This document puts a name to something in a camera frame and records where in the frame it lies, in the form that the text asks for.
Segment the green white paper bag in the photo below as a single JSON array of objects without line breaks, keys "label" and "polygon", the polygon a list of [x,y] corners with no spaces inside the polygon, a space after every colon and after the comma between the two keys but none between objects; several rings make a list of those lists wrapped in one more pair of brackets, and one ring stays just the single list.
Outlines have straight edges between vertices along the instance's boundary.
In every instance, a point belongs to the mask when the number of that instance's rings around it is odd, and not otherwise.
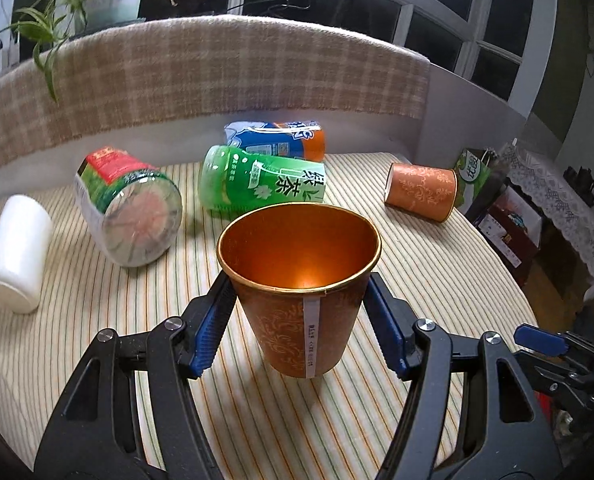
[{"label": "green white paper bag", "polygon": [[454,172],[457,176],[458,190],[454,207],[466,214],[477,196],[491,175],[491,166],[498,158],[498,154],[492,148],[486,150],[475,150],[465,148],[460,154]]}]

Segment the dark red cardboard box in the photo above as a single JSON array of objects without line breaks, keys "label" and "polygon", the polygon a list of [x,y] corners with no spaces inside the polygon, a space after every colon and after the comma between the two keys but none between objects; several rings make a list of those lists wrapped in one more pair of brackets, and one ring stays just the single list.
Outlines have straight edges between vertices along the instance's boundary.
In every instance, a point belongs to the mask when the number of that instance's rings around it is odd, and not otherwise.
[{"label": "dark red cardboard box", "polygon": [[513,186],[507,186],[477,221],[476,228],[523,286],[540,245],[542,216],[537,209]]}]

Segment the orange paper cup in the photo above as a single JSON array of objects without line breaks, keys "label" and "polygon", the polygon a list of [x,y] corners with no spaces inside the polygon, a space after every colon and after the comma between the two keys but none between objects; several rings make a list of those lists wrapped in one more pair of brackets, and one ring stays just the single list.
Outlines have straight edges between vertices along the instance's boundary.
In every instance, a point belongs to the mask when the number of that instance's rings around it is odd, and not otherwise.
[{"label": "orange paper cup", "polygon": [[393,162],[384,191],[387,206],[435,222],[448,219],[458,192],[453,169],[442,169]]},{"label": "orange paper cup", "polygon": [[243,214],[217,243],[263,357],[295,378],[321,376],[338,363],[381,252],[372,221],[314,203]]}]

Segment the white lace cloth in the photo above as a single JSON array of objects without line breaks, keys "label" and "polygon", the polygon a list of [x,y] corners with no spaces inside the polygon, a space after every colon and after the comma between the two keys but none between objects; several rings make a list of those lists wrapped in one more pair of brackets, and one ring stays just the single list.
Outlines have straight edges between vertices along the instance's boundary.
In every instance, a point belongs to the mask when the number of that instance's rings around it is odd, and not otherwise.
[{"label": "white lace cloth", "polygon": [[577,252],[590,275],[584,301],[594,299],[594,212],[546,156],[528,151],[518,139],[503,146],[499,160],[508,178],[530,197]]}]

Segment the red green label jar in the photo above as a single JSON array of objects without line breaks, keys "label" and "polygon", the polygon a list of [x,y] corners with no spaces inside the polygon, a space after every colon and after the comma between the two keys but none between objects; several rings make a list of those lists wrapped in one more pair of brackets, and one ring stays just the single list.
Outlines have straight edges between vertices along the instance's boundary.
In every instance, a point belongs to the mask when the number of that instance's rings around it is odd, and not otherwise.
[{"label": "red green label jar", "polygon": [[118,266],[146,266],[175,240],[183,219],[181,193],[147,162],[104,146],[85,156],[73,185],[95,243]]}]

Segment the white plastic cup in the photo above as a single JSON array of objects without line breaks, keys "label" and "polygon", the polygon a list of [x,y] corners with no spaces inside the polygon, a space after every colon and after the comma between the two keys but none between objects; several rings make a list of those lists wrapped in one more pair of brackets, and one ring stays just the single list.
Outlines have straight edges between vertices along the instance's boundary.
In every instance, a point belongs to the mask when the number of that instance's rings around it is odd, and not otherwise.
[{"label": "white plastic cup", "polygon": [[27,195],[10,196],[0,215],[0,304],[18,314],[38,309],[48,245],[50,215]]}]

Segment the green tea cup container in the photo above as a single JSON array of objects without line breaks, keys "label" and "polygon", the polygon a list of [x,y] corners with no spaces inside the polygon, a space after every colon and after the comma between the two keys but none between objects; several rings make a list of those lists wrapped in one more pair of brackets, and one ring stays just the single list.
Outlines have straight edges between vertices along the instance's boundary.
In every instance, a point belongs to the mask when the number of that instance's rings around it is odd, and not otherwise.
[{"label": "green tea cup container", "polygon": [[198,183],[201,205],[232,214],[283,203],[322,203],[325,189],[321,162],[253,154],[226,145],[210,148]]}]

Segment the beige plaid sill cloth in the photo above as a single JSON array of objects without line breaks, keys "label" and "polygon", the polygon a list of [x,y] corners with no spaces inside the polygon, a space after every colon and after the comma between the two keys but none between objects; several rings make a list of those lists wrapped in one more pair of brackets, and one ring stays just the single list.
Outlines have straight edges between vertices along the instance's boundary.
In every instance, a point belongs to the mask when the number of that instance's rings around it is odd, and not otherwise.
[{"label": "beige plaid sill cloth", "polygon": [[278,18],[171,18],[103,30],[0,79],[0,168],[129,127],[245,110],[425,113],[425,56],[359,32]]}]

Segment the blue orange snack package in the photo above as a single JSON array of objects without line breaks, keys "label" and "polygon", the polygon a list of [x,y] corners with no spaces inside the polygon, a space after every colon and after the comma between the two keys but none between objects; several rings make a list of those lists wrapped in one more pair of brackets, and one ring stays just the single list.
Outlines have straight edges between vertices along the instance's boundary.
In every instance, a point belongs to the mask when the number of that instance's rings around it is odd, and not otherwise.
[{"label": "blue orange snack package", "polygon": [[224,126],[227,145],[262,155],[321,162],[325,131],[318,122],[230,122]]}]

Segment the white window frame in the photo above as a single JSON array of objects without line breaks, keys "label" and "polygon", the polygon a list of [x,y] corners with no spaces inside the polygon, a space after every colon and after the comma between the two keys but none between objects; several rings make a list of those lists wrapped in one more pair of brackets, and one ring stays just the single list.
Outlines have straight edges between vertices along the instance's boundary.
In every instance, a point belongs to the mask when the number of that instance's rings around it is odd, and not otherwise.
[{"label": "white window frame", "polygon": [[[142,0],[143,18],[234,13],[332,26],[339,0]],[[355,0],[345,29],[425,55],[529,115],[544,81],[558,0]]]}]

